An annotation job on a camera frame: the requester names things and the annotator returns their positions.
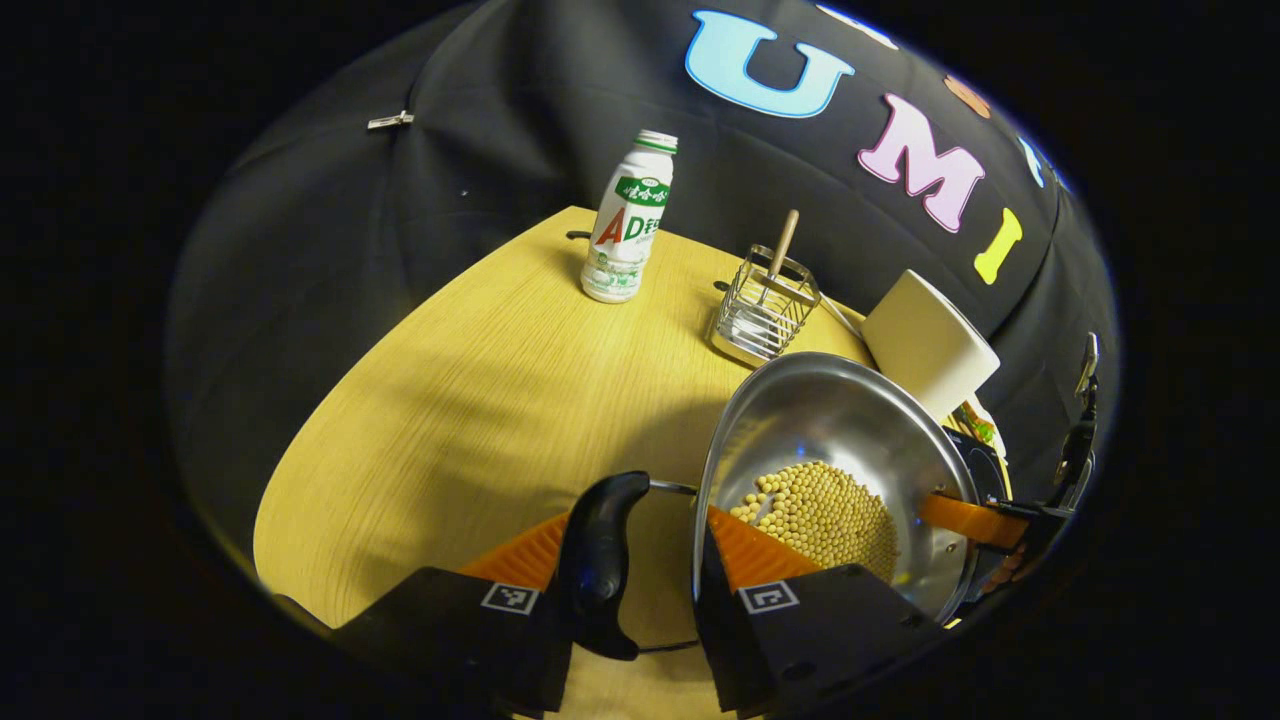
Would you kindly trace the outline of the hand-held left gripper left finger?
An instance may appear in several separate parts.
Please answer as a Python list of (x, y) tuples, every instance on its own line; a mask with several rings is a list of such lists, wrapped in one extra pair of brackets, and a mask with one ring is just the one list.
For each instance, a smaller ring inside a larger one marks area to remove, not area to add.
[(554, 515), (458, 571), (413, 571), (337, 626), (335, 643), (428, 683), (465, 716), (559, 711), (572, 650), (553, 577), (568, 518)]

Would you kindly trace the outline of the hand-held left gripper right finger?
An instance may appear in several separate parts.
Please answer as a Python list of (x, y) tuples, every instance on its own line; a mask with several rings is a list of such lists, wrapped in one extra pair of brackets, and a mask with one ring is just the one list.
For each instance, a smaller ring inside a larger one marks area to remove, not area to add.
[(945, 629), (859, 564), (818, 568), (707, 510), (694, 618), (719, 707), (740, 719), (856, 717)]

